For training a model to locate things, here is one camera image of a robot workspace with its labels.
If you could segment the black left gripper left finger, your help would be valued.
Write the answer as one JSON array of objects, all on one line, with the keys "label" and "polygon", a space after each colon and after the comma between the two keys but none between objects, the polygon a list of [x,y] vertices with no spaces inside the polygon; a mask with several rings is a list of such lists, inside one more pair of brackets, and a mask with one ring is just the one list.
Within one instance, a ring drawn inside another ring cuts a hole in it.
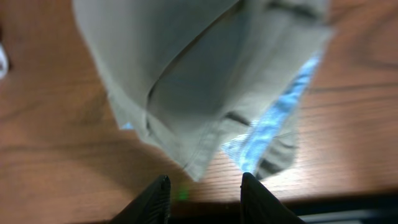
[{"label": "black left gripper left finger", "polygon": [[119,212],[109,224],[168,224],[171,183],[160,175]]}]

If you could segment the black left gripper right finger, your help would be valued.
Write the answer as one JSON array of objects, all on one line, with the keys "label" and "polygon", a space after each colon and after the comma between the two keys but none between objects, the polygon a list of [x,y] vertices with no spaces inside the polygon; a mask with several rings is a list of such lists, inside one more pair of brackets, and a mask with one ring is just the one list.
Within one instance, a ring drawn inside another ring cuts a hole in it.
[{"label": "black left gripper right finger", "polygon": [[243,224],[305,224],[249,172],[242,176],[240,207]]}]

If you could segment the grey-green shorts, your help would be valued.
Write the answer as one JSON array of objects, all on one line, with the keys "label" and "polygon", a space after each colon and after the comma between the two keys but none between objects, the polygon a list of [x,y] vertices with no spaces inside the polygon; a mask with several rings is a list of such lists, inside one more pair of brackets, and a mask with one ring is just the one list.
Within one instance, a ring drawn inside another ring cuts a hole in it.
[{"label": "grey-green shorts", "polygon": [[193,180],[218,151],[260,180],[293,164],[328,10],[321,0],[73,2],[118,126]]}]

